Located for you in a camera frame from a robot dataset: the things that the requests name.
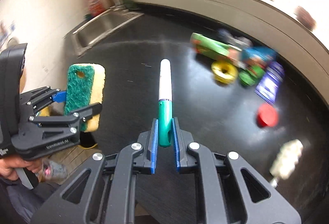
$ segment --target sink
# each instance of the sink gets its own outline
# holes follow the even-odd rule
[[[83,55],[102,39],[141,15],[143,13],[128,10],[113,11],[112,9],[101,13],[73,32],[75,53],[78,56]]]

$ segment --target purple package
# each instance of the purple package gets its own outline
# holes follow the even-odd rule
[[[277,62],[272,62],[267,67],[266,74],[257,85],[255,92],[269,104],[273,105],[276,92],[283,81],[284,75],[283,67]]]

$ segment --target white marker cap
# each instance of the white marker cap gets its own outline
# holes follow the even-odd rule
[[[167,59],[162,60],[160,64],[159,100],[172,100],[171,70]]]

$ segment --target marker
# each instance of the marker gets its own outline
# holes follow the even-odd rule
[[[159,80],[159,146],[169,147],[172,126],[172,92],[170,62],[167,59],[160,64]]]

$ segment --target red lid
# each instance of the red lid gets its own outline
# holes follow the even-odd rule
[[[262,127],[274,127],[279,121],[279,115],[271,105],[264,103],[258,109],[257,120]]]

